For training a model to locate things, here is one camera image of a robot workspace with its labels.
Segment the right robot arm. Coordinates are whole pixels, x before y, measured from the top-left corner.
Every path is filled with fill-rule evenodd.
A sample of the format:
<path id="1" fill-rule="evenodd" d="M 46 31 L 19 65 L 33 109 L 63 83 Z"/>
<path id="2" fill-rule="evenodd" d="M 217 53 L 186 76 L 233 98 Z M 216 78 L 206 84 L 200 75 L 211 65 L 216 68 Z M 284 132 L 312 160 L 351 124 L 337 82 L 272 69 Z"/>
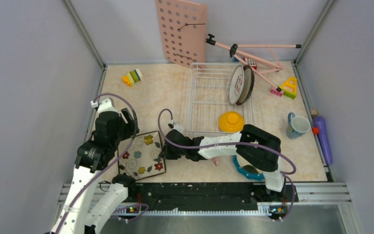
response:
<path id="1" fill-rule="evenodd" d="M 240 156 L 264 176 L 266 195 L 279 201 L 286 194 L 284 176 L 280 170 L 281 140 L 251 124 L 223 136 L 189 138 L 172 129 L 165 136 L 160 158 L 177 160 L 185 157 L 191 161 L 210 160 L 219 156 Z"/>

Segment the white plate red characters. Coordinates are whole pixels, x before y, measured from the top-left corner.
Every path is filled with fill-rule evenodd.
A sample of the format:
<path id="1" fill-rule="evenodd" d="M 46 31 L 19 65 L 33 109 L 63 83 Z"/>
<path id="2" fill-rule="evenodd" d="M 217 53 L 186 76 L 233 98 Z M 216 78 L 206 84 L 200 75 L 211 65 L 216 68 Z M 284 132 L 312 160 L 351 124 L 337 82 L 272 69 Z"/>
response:
<path id="1" fill-rule="evenodd" d="M 241 65 L 234 69 L 228 88 L 228 100 L 230 105 L 236 104 L 243 92 L 244 69 Z"/>

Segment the square floral plate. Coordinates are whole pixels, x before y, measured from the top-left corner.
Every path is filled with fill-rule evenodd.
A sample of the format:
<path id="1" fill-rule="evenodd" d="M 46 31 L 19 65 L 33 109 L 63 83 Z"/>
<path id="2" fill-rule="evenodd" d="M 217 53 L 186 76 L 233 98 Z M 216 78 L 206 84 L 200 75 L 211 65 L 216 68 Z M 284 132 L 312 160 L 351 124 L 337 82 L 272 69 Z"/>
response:
<path id="1" fill-rule="evenodd" d="M 160 157 L 162 142 L 158 131 L 138 134 L 117 163 L 118 173 L 142 180 L 166 172 L 166 162 Z"/>

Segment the dark red rimmed plate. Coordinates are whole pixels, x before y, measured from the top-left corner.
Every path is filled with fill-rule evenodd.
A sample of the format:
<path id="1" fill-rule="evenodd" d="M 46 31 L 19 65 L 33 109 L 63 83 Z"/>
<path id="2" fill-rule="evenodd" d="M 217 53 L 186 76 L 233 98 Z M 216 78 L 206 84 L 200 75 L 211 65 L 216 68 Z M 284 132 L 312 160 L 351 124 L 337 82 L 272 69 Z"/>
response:
<path id="1" fill-rule="evenodd" d="M 236 102 L 236 105 L 243 105 L 247 100 L 251 97 L 253 88 L 254 88 L 254 82 L 255 82 L 255 74 L 252 70 L 252 67 L 250 65 L 245 65 L 243 67 L 244 70 L 244 86 L 243 91 Z"/>

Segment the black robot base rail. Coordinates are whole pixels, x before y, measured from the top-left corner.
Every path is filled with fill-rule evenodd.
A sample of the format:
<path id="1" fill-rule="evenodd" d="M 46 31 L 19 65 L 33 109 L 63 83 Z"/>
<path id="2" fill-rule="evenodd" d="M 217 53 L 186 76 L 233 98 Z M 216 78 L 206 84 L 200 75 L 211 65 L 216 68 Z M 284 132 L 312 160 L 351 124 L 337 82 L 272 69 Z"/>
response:
<path id="1" fill-rule="evenodd" d="M 147 204 L 152 212 L 257 211 L 269 203 L 267 213 L 276 216 L 284 216 L 298 201 L 297 189 L 291 184 L 275 192 L 257 182 L 136 183 L 125 199 L 127 203 Z"/>

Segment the orange yellow bowl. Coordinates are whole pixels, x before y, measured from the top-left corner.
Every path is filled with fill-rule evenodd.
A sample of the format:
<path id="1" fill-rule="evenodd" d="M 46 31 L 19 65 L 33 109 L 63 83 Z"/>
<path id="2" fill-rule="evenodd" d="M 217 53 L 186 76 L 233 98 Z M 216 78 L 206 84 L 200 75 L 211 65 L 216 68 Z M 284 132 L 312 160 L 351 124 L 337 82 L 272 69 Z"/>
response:
<path id="1" fill-rule="evenodd" d="M 237 112 L 225 112 L 219 117 L 218 125 L 223 132 L 239 132 L 245 124 L 244 118 Z"/>

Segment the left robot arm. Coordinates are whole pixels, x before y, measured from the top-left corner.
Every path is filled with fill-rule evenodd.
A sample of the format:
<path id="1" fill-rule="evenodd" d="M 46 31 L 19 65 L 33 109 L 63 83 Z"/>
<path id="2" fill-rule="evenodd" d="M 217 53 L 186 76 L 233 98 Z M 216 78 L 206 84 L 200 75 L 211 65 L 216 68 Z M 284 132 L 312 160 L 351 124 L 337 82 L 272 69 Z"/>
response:
<path id="1" fill-rule="evenodd" d="M 119 175 L 96 205 L 90 206 L 100 177 L 111 167 L 110 161 L 120 142 L 126 139 L 133 142 L 139 133 L 133 108 L 97 110 L 90 139 L 77 150 L 71 186 L 64 207 L 50 230 L 52 234 L 98 234 L 120 203 L 136 197 L 135 180 Z"/>

